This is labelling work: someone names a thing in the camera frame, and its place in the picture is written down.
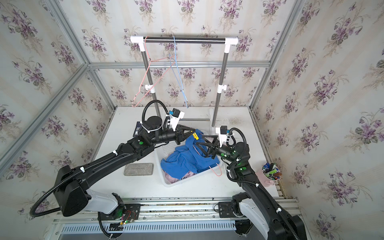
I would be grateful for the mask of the pink wire hanger striped top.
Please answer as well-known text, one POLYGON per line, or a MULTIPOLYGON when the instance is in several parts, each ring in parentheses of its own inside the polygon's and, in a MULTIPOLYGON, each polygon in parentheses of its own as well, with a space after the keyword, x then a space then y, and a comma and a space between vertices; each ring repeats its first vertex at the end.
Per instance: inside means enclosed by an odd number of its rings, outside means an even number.
POLYGON ((132 102, 132 107, 133 108, 137 107, 143 101, 145 96, 147 96, 149 94, 151 94, 151 97, 154 100, 157 99, 155 86, 163 78, 164 74, 167 72, 167 71, 165 71, 165 73, 158 79, 157 82, 155 82, 155 83, 153 82, 151 71, 150 71, 152 63, 157 63, 160 60, 165 60, 166 58, 152 60, 152 58, 150 56, 150 53, 148 51, 148 48, 147 48, 147 38, 148 37, 143 37, 143 36, 131 36, 130 37, 130 41, 133 44, 138 44, 138 46, 139 46, 139 49, 140 49, 141 54, 142 54, 145 70, 146 70, 146 72, 145 72, 145 74, 143 76, 143 79, 142 79, 141 83, 139 84, 138 92, 135 94, 135 96, 133 98, 133 102, 132 102), (145 79, 148 80, 149 84, 145 85, 146 92, 143 93, 142 98, 137 101, 136 98, 141 93, 141 87, 144 85, 144 80, 145 79))

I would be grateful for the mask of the light blue wire hanger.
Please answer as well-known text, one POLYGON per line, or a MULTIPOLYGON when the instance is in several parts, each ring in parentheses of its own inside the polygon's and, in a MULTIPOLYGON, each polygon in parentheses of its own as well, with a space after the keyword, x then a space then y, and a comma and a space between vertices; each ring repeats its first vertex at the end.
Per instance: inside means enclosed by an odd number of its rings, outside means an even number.
POLYGON ((174 51, 173 51, 173 53, 174 53, 174 62, 175 62, 175 65, 176 65, 176 70, 177 70, 177 73, 175 71, 173 71, 173 73, 174 73, 174 75, 175 75, 175 77, 177 79, 177 82, 179 84, 179 88, 180 88, 180 90, 182 92, 186 108, 188 109, 189 108, 189 106, 188 106, 188 98, 187 98, 186 93, 185 93, 184 84, 183 84, 183 81, 182 81, 181 72, 180 72, 180 68, 179 68, 179 64, 178 64, 176 37, 172 36, 172 39, 173 39, 173 46, 174 46, 174 51))

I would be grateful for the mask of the pink wire hanger blue top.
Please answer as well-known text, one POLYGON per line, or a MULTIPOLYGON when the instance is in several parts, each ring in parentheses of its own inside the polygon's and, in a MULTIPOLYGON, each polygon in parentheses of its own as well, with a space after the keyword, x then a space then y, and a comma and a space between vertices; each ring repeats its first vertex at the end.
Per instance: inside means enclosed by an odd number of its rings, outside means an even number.
POLYGON ((223 175, 223 172, 221 170, 220 162, 214 162, 215 159, 211 159, 209 157, 203 156, 203 151, 197 149, 198 146, 194 147, 194 150, 196 153, 204 159, 204 165, 207 166, 208 169, 210 169, 217 177, 221 177, 223 175))

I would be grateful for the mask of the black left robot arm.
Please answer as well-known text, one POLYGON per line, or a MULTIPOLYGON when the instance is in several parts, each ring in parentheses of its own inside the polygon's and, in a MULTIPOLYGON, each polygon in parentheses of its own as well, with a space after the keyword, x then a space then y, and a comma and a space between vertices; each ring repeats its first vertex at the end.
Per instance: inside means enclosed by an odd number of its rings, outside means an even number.
POLYGON ((115 214, 124 208, 124 202, 116 194, 103 194, 91 190, 91 186, 114 171, 152 153, 159 144, 180 144, 195 134, 196 130, 179 124, 184 114, 169 111, 159 100, 150 101, 143 109, 141 127, 135 137, 121 143, 111 153, 82 166, 62 167, 55 185, 46 191, 31 207, 30 216, 37 218, 55 212, 70 217, 81 211, 115 214))

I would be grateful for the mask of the blue tank top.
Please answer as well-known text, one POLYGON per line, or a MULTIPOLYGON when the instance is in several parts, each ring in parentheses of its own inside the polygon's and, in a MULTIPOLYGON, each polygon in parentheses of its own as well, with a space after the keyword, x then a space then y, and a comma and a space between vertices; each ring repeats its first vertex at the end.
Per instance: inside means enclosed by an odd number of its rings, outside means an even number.
MULTIPOLYGON (((165 173, 180 180, 189 172, 199 174, 209 170, 207 166, 204 165, 204 159, 194 150, 197 142, 204 142, 202 139, 203 132, 196 130, 196 133, 198 134, 199 140, 195 140, 193 136, 190 136, 184 145, 176 147, 172 154, 166 159, 161 160, 161 168, 165 173)), ((214 162, 220 162, 218 158, 214 159, 214 162)))

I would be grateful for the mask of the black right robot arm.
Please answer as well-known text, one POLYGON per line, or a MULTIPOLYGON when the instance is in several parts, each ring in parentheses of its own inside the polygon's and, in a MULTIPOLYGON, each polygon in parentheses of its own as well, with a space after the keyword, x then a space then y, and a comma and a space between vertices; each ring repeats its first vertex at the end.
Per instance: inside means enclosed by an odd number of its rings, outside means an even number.
POLYGON ((246 217, 265 240, 305 240, 306 228, 299 216, 292 216, 266 190, 249 164, 250 147, 238 128, 219 128, 217 135, 203 135, 197 143, 204 157, 229 161, 227 178, 243 192, 232 198, 236 216, 246 217))

